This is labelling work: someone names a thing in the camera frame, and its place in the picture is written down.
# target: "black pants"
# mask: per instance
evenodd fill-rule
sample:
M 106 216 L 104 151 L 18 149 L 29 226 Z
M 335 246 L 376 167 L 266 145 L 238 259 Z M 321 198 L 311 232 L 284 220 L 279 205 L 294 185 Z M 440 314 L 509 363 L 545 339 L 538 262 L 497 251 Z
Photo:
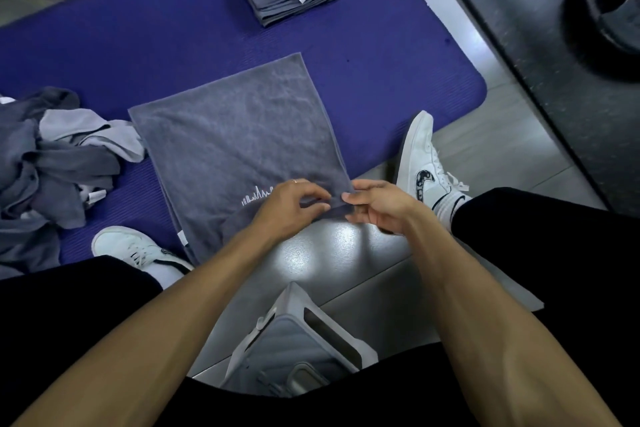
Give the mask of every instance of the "black pants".
M 464 204 L 452 231 L 545 302 L 538 318 L 631 425 L 640 220 L 498 188 Z M 0 424 L 11 423 L 161 290 L 148 274 L 110 257 L 1 281 Z M 158 424 L 203 424 L 221 412 L 231 419 L 290 419 L 294 411 L 331 419 L 344 414 L 338 405 L 359 416 L 390 410 L 423 415 L 432 425 L 476 423 L 442 345 L 429 344 L 295 399 L 233 394 L 187 378 Z

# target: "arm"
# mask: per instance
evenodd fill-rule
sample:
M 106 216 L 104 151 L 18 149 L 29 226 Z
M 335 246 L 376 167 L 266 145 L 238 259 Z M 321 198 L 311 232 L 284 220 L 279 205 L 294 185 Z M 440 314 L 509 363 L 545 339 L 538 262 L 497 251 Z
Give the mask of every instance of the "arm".
M 385 181 L 354 181 L 352 223 L 406 236 L 467 403 L 482 425 L 619 426 L 551 333 L 445 230 Z
M 322 203 L 300 208 L 303 196 L 330 197 L 306 180 L 276 186 L 247 229 L 105 336 L 14 425 L 152 425 L 255 265 L 327 211 Z

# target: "yoga mat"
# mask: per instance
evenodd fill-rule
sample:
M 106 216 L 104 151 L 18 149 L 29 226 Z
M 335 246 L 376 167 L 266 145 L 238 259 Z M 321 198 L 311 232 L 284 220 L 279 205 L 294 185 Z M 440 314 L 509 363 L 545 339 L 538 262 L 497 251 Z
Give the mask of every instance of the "yoga mat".
M 0 94 L 77 91 L 103 118 L 301 52 L 355 177 L 398 151 L 420 110 L 435 130 L 478 107 L 482 77 L 423 0 L 338 0 L 270 28 L 246 0 L 68 0 L 0 29 Z M 63 263 L 91 256 L 108 225 L 180 250 L 151 162 L 63 232 Z

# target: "gray plastic stool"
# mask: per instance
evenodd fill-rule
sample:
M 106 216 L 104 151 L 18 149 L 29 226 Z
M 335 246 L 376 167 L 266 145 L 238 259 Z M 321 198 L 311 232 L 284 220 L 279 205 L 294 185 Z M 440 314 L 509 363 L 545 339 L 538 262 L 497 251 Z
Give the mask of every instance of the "gray plastic stool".
M 327 316 L 295 282 L 236 347 L 221 388 L 293 397 L 378 362 L 378 354 Z

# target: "white sneaker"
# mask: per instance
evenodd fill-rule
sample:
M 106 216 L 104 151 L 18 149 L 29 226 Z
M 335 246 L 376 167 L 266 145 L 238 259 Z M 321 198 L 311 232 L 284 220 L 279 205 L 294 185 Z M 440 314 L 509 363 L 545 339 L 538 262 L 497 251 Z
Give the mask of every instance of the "white sneaker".
M 127 227 L 106 227 L 101 229 L 91 242 L 94 257 L 110 255 L 136 269 L 156 263 L 171 265 L 183 274 L 193 270 L 193 266 L 173 253 L 160 248 L 144 233 Z
M 453 213 L 471 197 L 469 187 L 444 172 L 438 152 L 431 144 L 433 117 L 424 110 L 416 115 L 404 136 L 396 185 L 431 208 L 451 231 Z

